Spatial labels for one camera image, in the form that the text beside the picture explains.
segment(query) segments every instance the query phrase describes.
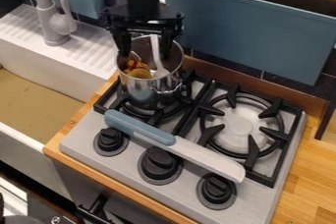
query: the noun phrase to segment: stainless steel pot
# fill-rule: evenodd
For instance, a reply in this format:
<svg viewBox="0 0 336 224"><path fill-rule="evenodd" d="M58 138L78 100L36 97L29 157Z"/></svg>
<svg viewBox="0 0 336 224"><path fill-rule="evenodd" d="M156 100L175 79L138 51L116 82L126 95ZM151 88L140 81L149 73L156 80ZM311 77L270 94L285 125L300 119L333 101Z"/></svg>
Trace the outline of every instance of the stainless steel pot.
<svg viewBox="0 0 336 224"><path fill-rule="evenodd" d="M156 70L150 36L146 35L134 39L132 51L141 57L150 70ZM183 59L182 47L179 43L173 41L169 56L162 60L163 67L170 74L158 79L137 79L123 72L127 67L127 59L118 55L117 67L123 92L129 96L133 105L141 109L157 110L169 106L176 101L176 97L181 92Z"/></svg>

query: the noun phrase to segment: blue spatula handle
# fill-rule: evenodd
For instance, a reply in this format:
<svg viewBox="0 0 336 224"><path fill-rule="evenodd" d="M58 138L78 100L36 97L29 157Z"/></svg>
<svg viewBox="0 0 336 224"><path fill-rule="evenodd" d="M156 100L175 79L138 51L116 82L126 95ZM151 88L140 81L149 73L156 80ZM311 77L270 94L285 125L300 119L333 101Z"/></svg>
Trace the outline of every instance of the blue spatula handle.
<svg viewBox="0 0 336 224"><path fill-rule="evenodd" d="M173 145L176 142L174 136L117 110L108 110L105 112L105 123L132 137L140 139L149 138L164 145Z"/></svg>

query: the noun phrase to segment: white spatula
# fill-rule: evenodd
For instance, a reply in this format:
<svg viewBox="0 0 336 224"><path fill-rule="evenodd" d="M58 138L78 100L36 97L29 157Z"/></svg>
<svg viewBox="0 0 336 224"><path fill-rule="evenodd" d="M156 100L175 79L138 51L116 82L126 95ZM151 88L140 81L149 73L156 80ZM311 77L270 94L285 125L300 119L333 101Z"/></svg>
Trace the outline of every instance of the white spatula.
<svg viewBox="0 0 336 224"><path fill-rule="evenodd" d="M151 49L153 52L153 59L156 65L156 72L154 73L154 78L163 78L170 74L165 68L163 68L161 58L160 58L160 47L157 34L150 35Z"/></svg>
<svg viewBox="0 0 336 224"><path fill-rule="evenodd" d="M172 136L119 111L106 111L105 123L129 136L156 145L233 182L241 183L245 178L244 167L235 160L179 136Z"/></svg>

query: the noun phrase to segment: stove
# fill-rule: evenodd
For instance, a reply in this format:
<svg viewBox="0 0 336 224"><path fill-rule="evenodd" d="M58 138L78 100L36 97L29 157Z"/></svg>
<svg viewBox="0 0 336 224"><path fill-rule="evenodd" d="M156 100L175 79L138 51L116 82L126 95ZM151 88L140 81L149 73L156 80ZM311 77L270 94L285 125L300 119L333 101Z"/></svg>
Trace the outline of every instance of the stove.
<svg viewBox="0 0 336 224"><path fill-rule="evenodd" d="M235 184L104 122L119 110L173 136L240 162L247 177ZM65 154L201 223L269 223L297 151L306 113L270 98L184 72L177 101L141 110L115 82L64 138Z"/></svg>

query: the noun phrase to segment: black knob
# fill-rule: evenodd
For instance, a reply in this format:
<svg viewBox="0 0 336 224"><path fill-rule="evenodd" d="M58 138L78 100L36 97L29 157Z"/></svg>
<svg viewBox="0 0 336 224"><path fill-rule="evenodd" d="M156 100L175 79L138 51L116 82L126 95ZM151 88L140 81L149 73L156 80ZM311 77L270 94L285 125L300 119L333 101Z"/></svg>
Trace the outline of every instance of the black knob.
<svg viewBox="0 0 336 224"><path fill-rule="evenodd" d="M114 151L123 144L124 136L121 132L113 129L103 129L98 136L98 147L104 151Z"/></svg>
<svg viewBox="0 0 336 224"><path fill-rule="evenodd" d="M142 172L152 180L171 178L179 170L180 158L158 147L149 148L141 162Z"/></svg>
<svg viewBox="0 0 336 224"><path fill-rule="evenodd" d="M174 165L173 156L169 152L158 147L148 149L146 154L150 162L160 168L169 169Z"/></svg>
<svg viewBox="0 0 336 224"><path fill-rule="evenodd" d="M213 204L222 204L230 199L233 190L227 179L212 175L204 181L201 192L207 201Z"/></svg>

